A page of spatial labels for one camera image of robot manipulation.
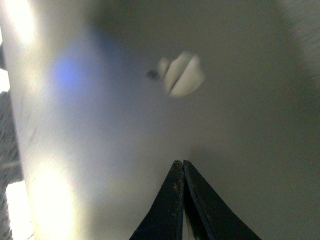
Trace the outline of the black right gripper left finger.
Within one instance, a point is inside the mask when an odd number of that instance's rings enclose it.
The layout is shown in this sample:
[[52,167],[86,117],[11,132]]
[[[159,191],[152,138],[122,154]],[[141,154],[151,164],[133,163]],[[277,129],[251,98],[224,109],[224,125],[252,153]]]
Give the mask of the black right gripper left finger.
[[150,210],[130,237],[131,240],[181,240],[183,238],[185,174],[175,160]]

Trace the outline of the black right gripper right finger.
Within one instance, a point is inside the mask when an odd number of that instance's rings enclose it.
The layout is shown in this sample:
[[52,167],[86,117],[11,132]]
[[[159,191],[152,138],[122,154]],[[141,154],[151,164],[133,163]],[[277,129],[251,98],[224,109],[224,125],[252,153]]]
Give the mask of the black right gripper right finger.
[[194,240],[259,240],[188,160],[183,161],[184,211]]

